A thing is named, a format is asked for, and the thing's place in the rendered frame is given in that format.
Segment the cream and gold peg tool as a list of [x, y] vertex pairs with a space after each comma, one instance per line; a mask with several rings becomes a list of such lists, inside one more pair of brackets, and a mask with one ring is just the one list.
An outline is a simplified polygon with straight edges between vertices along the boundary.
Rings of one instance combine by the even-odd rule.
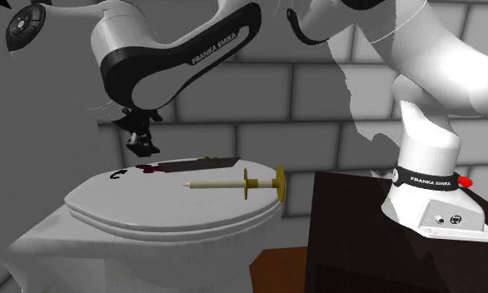
[[242, 189], [245, 200], [250, 189], [274, 189], [279, 202], [284, 202], [286, 196], [286, 177], [282, 166], [278, 166], [276, 176], [269, 179], [249, 178], [245, 168], [242, 180], [189, 181], [182, 185], [190, 189]]

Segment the dark robot stand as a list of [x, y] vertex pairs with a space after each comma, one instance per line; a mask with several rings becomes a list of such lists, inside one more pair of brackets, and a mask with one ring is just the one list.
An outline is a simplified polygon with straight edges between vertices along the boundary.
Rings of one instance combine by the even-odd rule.
[[[488, 243], [425, 238], [389, 219], [385, 179], [315, 174], [305, 293], [488, 293]], [[469, 191], [486, 214], [488, 202]]]

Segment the white toilet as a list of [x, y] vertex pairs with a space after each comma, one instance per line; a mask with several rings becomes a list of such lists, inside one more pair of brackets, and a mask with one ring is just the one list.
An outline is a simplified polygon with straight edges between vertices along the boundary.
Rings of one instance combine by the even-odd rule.
[[239, 160], [199, 171], [96, 175], [3, 251], [22, 293], [252, 293], [250, 265], [282, 214], [274, 189], [190, 189], [189, 181], [269, 179]]

